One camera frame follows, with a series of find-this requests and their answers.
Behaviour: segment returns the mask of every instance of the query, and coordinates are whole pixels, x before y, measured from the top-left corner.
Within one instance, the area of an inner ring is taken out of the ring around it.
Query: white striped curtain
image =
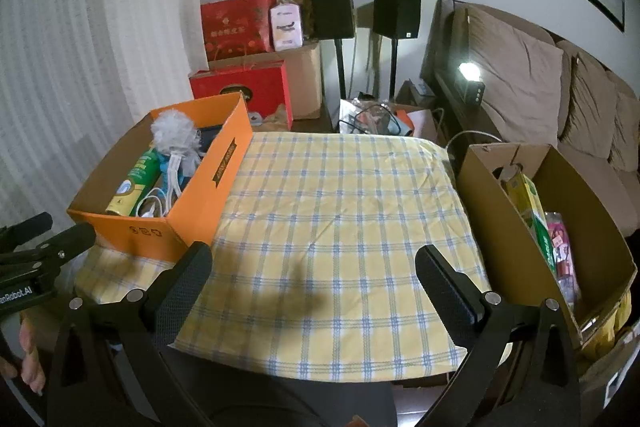
[[[43,210],[67,227],[115,141],[150,108],[191,98],[188,74],[207,64],[199,5],[0,0],[0,227]]]

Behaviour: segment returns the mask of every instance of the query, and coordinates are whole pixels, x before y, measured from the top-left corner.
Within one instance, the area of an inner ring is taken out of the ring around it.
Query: red gift box
[[[276,0],[225,0],[200,6],[207,60],[272,52],[269,10]]]
[[[293,113],[284,60],[199,71],[189,81],[193,98],[196,99],[233,91],[241,92],[252,124],[274,120],[278,111],[282,111],[281,106],[284,106],[287,126],[291,129]],[[252,118],[252,113],[259,114],[260,118],[256,115]]]

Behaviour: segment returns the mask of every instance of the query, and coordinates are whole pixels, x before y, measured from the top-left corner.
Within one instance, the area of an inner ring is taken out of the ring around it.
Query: yellow checkered tablecloth
[[[465,350],[415,276],[433,243],[488,283],[443,149],[420,139],[255,134],[212,244],[213,273],[174,347],[252,371],[374,381],[453,371]],[[167,263],[95,247],[76,279],[100,303]]]

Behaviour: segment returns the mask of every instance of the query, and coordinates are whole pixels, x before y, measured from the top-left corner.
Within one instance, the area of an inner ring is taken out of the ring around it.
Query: speaker stand
[[[340,82],[340,99],[347,99],[347,85],[344,81],[344,61],[342,60],[342,39],[334,39],[335,59],[338,62],[338,81]]]
[[[396,95],[396,67],[398,66],[398,39],[391,39],[391,75],[389,77],[389,100]]]

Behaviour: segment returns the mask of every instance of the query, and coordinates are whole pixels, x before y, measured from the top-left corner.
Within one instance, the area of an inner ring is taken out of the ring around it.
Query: human hand
[[[44,370],[40,365],[40,359],[38,357],[38,349],[35,343],[35,330],[28,317],[20,315],[20,318],[22,322],[18,333],[18,340],[20,347],[25,352],[25,357],[22,359],[22,367],[20,368],[20,376],[22,381],[27,384],[34,393],[40,393],[46,383],[46,377],[44,376]],[[15,378],[18,376],[18,370],[11,363],[0,357],[0,375],[5,378]]]

